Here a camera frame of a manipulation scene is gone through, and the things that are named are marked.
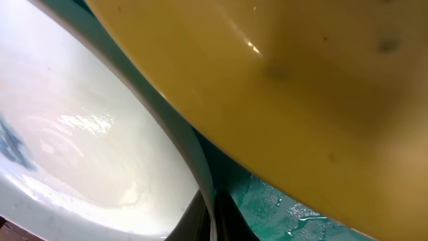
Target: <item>teal surface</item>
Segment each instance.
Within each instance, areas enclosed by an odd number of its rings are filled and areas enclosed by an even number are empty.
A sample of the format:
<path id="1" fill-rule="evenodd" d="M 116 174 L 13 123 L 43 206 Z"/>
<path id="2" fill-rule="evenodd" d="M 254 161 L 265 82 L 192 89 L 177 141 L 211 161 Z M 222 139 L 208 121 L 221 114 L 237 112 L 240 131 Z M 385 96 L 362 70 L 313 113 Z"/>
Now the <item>teal surface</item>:
<path id="1" fill-rule="evenodd" d="M 214 186 L 229 191 L 249 227 L 260 240 L 371 240 L 278 191 L 195 132 L 208 160 Z"/>

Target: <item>glossy yellow surface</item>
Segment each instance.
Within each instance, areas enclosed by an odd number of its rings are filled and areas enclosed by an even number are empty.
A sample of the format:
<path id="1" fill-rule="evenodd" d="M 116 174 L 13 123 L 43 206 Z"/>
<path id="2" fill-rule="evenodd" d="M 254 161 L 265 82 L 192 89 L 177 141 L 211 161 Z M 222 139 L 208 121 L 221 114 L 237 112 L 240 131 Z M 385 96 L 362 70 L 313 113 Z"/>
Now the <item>glossy yellow surface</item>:
<path id="1" fill-rule="evenodd" d="M 238 163 L 375 238 L 428 239 L 428 2 L 86 2 Z"/>

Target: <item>plate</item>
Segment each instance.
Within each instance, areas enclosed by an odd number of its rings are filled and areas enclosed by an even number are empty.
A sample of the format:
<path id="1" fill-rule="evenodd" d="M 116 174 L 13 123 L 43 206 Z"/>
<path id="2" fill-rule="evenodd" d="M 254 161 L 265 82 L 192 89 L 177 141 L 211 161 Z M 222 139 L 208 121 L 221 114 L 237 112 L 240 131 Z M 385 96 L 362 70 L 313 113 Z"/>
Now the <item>plate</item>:
<path id="1" fill-rule="evenodd" d="M 426 1 L 86 2 L 256 176 L 379 240 L 428 239 Z"/>
<path id="2" fill-rule="evenodd" d="M 213 195 L 190 126 L 95 18 L 33 3 L 79 40 L 0 3 L 0 215 L 46 240 L 164 240 L 199 188 Z"/>

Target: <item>white plate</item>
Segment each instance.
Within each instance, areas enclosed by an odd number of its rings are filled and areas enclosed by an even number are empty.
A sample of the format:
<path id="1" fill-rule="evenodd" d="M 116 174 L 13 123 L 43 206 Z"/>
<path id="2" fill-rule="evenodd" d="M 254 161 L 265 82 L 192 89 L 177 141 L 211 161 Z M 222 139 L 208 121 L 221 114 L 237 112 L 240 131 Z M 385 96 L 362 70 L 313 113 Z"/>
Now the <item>white plate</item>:
<path id="1" fill-rule="evenodd" d="M 164 240 L 198 183 L 212 209 L 189 125 L 92 16 L 34 2 L 103 62 L 29 2 L 0 1 L 0 216 L 46 240 Z"/>

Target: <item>blue stain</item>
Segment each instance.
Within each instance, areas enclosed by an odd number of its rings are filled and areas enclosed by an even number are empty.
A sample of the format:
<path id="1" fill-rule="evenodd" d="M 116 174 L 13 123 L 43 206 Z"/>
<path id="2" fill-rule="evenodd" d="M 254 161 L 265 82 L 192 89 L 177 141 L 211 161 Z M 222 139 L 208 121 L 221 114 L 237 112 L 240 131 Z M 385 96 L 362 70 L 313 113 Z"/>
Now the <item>blue stain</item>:
<path id="1" fill-rule="evenodd" d="M 25 145 L 17 137 L 15 131 L 0 116 L 0 153 L 27 170 L 35 171 L 35 166 L 22 153 L 24 148 Z"/>

